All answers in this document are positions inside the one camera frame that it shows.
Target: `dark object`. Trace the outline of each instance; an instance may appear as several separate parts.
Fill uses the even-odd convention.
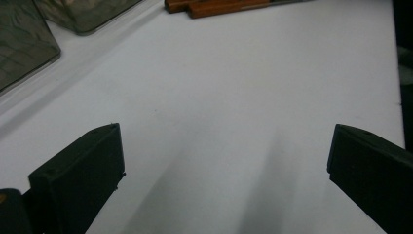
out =
[[[33,233],[85,233],[124,175],[119,124],[81,136],[29,175],[23,198]]]
[[[413,2],[394,0],[395,37],[398,46],[413,50]]]
[[[412,154],[370,132],[337,125],[327,170],[383,230],[412,233]]]
[[[413,85],[400,87],[406,150],[413,152]]]
[[[0,233],[32,233],[21,194],[13,188],[0,189]]]
[[[32,0],[0,1],[0,93],[55,61],[60,48]]]
[[[35,0],[44,17],[77,34],[93,33],[142,0]]]

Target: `orange wooden stick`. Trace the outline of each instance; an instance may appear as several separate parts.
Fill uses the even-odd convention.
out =
[[[205,2],[207,0],[165,0],[165,9],[169,13],[178,13],[186,11],[191,3]]]
[[[270,0],[221,0],[195,2],[188,5],[188,15],[192,19],[216,16],[244,10],[265,8],[270,6]]]

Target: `white table surface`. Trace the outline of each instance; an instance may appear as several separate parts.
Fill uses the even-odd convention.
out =
[[[50,27],[61,58],[0,97],[0,187],[117,122],[128,175],[88,233],[384,233],[326,163],[337,123],[404,144],[390,0]]]

